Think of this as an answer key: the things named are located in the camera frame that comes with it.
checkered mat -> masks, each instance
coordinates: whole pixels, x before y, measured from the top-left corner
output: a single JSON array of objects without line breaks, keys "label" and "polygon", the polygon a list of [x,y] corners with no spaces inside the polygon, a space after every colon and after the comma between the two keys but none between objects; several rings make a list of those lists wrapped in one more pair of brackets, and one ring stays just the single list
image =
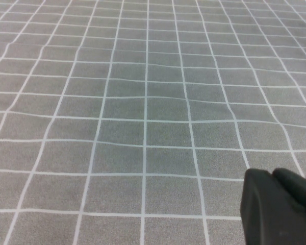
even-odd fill
[{"label": "checkered mat", "polygon": [[0,244],[243,245],[249,167],[306,177],[306,0],[0,0]]}]

black object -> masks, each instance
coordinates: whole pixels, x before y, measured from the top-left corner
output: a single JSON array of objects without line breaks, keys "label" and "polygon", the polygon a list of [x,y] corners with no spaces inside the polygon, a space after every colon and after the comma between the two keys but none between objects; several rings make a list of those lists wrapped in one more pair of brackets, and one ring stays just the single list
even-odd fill
[{"label": "black object", "polygon": [[306,245],[306,179],[248,169],[240,213],[247,245]]}]

floor mat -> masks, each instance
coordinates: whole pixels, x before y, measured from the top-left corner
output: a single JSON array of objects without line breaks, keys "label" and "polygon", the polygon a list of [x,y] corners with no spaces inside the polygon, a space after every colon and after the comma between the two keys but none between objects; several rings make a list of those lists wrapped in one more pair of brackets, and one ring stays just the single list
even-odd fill
[{"label": "floor mat", "polygon": [[306,0],[0,0],[0,244],[243,245],[249,167],[306,177]]}]

